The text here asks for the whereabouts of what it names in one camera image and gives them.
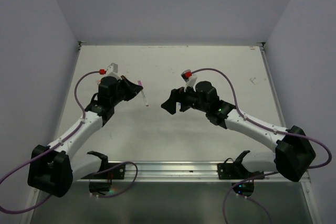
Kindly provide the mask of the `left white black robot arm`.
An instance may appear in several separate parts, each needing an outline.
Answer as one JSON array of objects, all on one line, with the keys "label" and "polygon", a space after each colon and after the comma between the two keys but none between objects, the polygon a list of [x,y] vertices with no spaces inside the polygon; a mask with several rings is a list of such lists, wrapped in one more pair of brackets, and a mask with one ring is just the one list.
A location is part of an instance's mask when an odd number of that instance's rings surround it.
[{"label": "left white black robot arm", "polygon": [[37,145],[33,149],[28,185],[60,198],[79,179],[106,177],[113,169],[106,155],[89,151],[81,160],[73,158],[83,144],[106,125],[120,102],[130,101],[142,90],[141,85],[130,82],[125,76],[102,78],[97,93],[76,124],[47,146]]}]

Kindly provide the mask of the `white purple pen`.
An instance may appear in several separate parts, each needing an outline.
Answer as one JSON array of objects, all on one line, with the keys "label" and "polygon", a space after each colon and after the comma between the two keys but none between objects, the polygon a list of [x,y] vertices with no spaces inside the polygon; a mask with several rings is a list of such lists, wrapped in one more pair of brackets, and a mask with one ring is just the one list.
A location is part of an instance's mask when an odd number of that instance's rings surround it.
[{"label": "white purple pen", "polygon": [[143,98],[145,106],[149,107],[149,103],[148,103],[148,101],[146,99],[146,96],[145,96],[145,93],[144,93],[144,88],[142,88],[141,94],[142,94],[142,98]]}]

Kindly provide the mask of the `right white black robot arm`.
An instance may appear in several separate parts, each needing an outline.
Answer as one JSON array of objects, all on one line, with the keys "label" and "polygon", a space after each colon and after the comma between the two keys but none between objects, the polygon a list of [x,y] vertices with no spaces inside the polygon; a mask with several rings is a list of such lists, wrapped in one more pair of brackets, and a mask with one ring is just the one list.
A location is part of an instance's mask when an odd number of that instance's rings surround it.
[{"label": "right white black robot arm", "polygon": [[264,172],[278,172],[284,178],[298,182],[316,157],[301,128],[277,129],[247,114],[240,115],[237,106],[221,100],[208,81],[199,82],[195,88],[171,90],[161,108],[175,114],[178,104],[180,112],[188,109],[202,111],[212,124],[241,133],[269,148],[267,152],[246,150],[232,163],[219,163],[217,169],[221,179],[245,179]]}]

